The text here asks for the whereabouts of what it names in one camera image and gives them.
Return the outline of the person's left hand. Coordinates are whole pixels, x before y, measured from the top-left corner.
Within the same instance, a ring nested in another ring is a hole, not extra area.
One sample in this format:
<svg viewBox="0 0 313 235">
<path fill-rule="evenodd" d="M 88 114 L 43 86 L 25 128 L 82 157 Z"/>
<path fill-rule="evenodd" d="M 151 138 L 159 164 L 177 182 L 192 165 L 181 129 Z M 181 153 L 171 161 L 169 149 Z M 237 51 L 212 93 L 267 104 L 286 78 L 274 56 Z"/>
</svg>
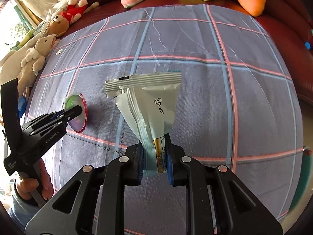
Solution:
<svg viewBox="0 0 313 235">
<path fill-rule="evenodd" d="M 54 194 L 54 188 L 51 183 L 50 175 L 47 172 L 45 163 L 42 159 L 39 160 L 40 168 L 40 180 L 42 183 L 42 197 L 45 200 L 51 199 Z M 15 182 L 15 188 L 19 196 L 24 200 L 31 200 L 31 192 L 36 190 L 39 186 L 39 182 L 33 178 L 17 179 Z"/>
</svg>

